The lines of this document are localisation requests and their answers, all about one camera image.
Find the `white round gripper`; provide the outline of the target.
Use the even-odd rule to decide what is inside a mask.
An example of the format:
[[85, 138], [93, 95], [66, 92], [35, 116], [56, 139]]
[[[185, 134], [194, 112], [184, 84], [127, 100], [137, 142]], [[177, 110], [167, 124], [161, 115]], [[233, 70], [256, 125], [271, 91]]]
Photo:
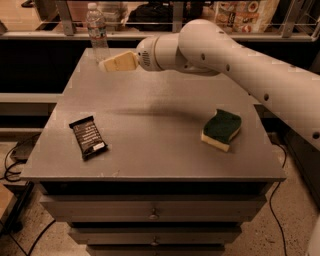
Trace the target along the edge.
[[137, 45], [137, 57], [132, 51], [126, 51], [116, 55], [114, 59], [108, 58], [100, 61], [99, 69], [103, 72], [130, 71], [135, 70], [140, 64], [146, 71], [162, 71], [155, 53], [157, 41], [158, 37], [147, 37]]

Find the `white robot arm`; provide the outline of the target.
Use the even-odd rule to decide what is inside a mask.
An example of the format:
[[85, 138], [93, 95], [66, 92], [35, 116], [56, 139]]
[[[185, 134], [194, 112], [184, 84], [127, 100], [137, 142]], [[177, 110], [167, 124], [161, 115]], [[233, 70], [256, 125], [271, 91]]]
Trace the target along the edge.
[[320, 149], [320, 76], [242, 46], [208, 20], [193, 20], [178, 33], [148, 37], [135, 52], [99, 63], [104, 72], [137, 67], [199, 75], [223, 73]]

